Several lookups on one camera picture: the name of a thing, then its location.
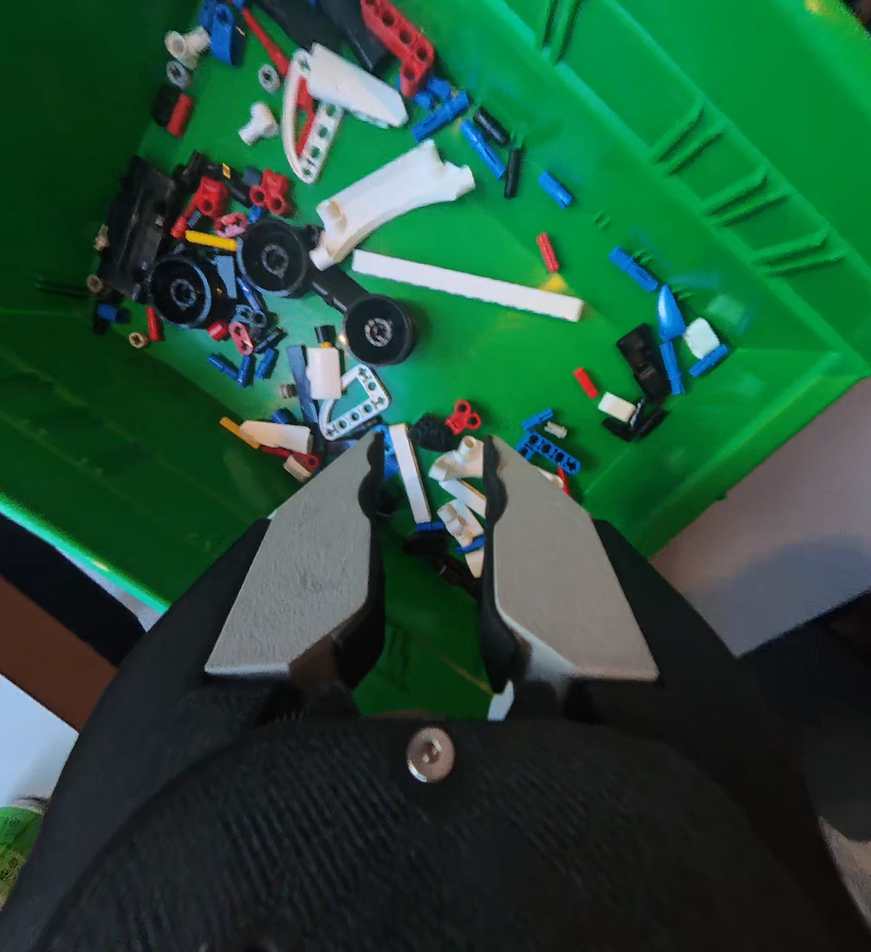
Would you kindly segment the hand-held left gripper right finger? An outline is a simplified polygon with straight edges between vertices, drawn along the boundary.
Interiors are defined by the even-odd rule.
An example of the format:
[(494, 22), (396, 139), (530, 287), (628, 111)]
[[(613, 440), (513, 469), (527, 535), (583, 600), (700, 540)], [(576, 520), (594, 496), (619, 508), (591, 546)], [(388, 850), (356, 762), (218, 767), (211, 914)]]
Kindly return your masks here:
[(485, 441), (480, 607), (489, 720), (533, 693), (556, 708), (583, 688), (660, 687), (660, 669), (595, 520), (496, 436)]

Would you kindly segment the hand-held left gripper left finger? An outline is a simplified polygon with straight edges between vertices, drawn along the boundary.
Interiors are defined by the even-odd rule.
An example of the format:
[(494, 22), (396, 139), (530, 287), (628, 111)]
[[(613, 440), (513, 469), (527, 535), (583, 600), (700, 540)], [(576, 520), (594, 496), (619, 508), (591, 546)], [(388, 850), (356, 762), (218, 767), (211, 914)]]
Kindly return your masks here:
[(385, 642), (377, 525), (384, 439), (370, 432), (278, 507), (204, 672), (360, 684)]

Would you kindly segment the green plastic bin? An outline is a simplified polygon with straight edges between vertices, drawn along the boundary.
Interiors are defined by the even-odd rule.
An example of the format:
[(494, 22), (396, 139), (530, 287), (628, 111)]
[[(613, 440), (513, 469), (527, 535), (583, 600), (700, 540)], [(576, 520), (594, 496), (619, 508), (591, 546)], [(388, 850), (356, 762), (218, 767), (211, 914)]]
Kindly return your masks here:
[[(433, 141), (475, 190), (367, 250), (544, 282), (575, 325), (369, 281), (417, 320), (389, 419), (469, 398), (517, 440), (551, 407), (575, 498), (654, 555), (871, 376), (871, 32), (846, 2), (394, 2), (470, 106)], [(239, 126), (267, 56), (202, 57), (180, 139), (151, 109), (200, 2), (0, 2), (0, 504), (172, 601), (296, 488), (219, 424), (267, 416), (232, 347), (93, 330), (94, 240), (134, 156), (290, 174)]]

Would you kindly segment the pile of small toy bricks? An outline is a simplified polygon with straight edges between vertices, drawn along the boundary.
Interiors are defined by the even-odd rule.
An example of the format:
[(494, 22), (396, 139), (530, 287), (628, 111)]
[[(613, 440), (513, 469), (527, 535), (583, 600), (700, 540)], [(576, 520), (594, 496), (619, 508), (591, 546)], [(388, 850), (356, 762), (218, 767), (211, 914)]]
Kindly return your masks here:
[[(295, 187), (291, 223), (308, 230), (316, 206), (415, 145), (451, 101), (462, 113), (426, 135), (445, 160), (470, 167), (475, 188), (448, 204), (413, 210), (372, 232), (336, 267), (311, 274), (342, 289), (345, 300), (387, 295), (413, 318), (416, 343), (405, 363), (379, 367), (391, 405), (383, 417), (445, 433), (443, 417), (467, 398), (482, 432), (513, 446), (534, 442), (559, 463), (533, 461), (568, 475), (576, 499), (612, 520), (647, 553), (701, 512), (725, 482), (707, 479), (726, 459), (738, 430), (726, 411), (727, 383), (737, 380), (738, 330), (715, 311), (707, 319), (725, 370), (708, 370), (682, 338), (667, 341), (670, 312), (687, 327), (716, 294), (701, 279), (726, 278), (723, 255), (706, 230), (685, 218), (659, 181), (662, 166), (644, 163), (653, 146), (634, 142), (606, 93), (581, 91), (581, 68), (544, 41), (536, 49), (515, 25), (507, 2), (356, 2), (380, 30), (408, 27), (434, 47), (422, 88), (432, 107), (409, 107), (403, 130), (373, 131), (344, 121), (342, 143), (316, 186)], [(578, 323), (352, 271), (356, 250), (511, 282), (584, 301)], [(169, 599), (235, 537), (237, 529), (280, 502), (296, 484), (277, 474), (274, 450), (246, 448), (226, 436), (219, 416), (266, 418), (304, 400), (277, 394), (294, 367), (319, 351), (318, 327), (332, 328), (340, 360), (349, 355), (341, 311), (311, 288), (300, 298), (256, 292), (270, 309), (261, 338), (283, 334), (281, 355), (261, 383), (240, 389), (234, 345), (205, 330), (173, 329), (152, 356), (120, 343), (143, 331), (143, 304), (125, 302), (130, 323), (114, 330), (79, 327), (79, 304), (39, 337), (43, 373), (59, 399), (34, 411), (29, 433), (49, 460), (29, 470), (29, 502), (43, 532), (86, 561)]]

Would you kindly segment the black toy wheel rim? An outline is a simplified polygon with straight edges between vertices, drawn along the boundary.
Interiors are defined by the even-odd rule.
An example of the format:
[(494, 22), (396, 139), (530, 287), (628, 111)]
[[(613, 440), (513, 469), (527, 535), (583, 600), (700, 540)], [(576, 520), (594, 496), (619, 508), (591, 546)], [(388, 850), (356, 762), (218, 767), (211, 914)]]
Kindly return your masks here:
[(261, 219), (238, 240), (240, 274), (259, 292), (297, 299), (310, 288), (310, 233), (282, 219)]
[(203, 258), (168, 255), (150, 269), (146, 288), (150, 306), (166, 323), (205, 329), (227, 320), (232, 302), (215, 266)]
[(405, 363), (416, 343), (410, 313), (394, 298), (382, 294), (364, 295), (348, 307), (343, 335), (353, 360), (372, 367)]

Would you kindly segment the long white toy beam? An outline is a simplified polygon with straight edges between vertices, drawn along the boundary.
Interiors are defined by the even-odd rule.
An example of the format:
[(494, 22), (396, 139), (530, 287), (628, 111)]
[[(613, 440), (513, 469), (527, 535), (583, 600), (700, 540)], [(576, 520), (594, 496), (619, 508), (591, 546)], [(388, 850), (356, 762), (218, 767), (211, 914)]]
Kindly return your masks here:
[(568, 323), (578, 323), (584, 313), (584, 301), (569, 295), (361, 249), (353, 252), (350, 263), (352, 271), (364, 277), (392, 281), (431, 292), (444, 292)]

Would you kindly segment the white table with wooden edge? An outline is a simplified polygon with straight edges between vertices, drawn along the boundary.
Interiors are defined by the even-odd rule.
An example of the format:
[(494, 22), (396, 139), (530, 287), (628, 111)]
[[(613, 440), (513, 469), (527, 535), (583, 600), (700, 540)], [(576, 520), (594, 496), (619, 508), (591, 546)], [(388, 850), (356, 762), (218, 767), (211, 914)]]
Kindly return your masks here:
[(0, 806), (48, 796), (115, 674), (0, 575)]

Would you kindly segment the white curved toy arch panel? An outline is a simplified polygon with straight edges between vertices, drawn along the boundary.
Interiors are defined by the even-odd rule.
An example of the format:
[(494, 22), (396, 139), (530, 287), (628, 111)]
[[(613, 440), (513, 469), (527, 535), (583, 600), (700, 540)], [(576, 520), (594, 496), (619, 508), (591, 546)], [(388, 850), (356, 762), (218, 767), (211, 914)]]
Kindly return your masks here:
[(453, 202), (474, 188), (469, 167), (444, 161), (435, 143), (425, 140), (317, 205), (323, 230), (310, 262), (320, 271), (334, 267), (389, 221)]

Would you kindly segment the black rectangular toy panel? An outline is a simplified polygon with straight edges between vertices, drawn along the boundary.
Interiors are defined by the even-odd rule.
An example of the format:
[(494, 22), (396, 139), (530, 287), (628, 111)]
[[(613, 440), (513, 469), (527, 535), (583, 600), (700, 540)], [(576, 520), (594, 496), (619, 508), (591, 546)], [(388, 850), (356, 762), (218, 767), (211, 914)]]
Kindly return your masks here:
[(143, 298), (147, 276), (180, 204), (178, 180), (132, 155), (99, 231), (96, 274), (106, 290), (134, 301)]

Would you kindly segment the white curved holed toy beam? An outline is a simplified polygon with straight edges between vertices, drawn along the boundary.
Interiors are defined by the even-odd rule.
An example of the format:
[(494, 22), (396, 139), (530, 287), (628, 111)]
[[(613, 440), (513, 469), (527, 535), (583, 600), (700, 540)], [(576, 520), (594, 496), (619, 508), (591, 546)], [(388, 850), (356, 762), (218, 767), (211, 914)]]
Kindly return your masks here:
[(302, 111), (301, 96), (310, 78), (311, 56), (296, 51), (291, 59), (284, 83), (280, 117), (280, 140), (292, 174), (303, 184), (315, 184), (328, 160), (335, 137), (346, 115), (342, 107), (321, 101), (311, 113), (308, 131), (303, 134), (302, 150), (298, 149), (297, 117)]

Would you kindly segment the white wedge toy panel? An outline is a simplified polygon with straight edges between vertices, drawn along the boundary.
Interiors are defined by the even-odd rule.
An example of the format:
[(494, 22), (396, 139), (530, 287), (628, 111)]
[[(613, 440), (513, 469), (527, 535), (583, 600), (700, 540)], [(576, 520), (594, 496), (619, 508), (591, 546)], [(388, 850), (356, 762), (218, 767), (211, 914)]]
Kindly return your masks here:
[(394, 87), (322, 44), (309, 51), (310, 94), (372, 125), (402, 127), (408, 121), (406, 105)]

